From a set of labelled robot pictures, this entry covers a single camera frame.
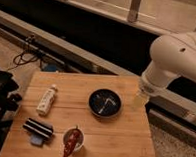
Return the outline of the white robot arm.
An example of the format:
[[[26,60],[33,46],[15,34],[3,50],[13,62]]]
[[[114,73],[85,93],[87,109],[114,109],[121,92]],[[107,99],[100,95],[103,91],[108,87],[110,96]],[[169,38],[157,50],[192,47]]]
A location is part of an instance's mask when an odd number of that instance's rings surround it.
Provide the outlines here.
[[[138,106],[152,97],[169,97],[174,104],[196,111],[196,103],[167,90],[180,77],[196,83],[196,32],[162,35],[152,42],[149,54],[151,62],[138,79],[134,98]]]

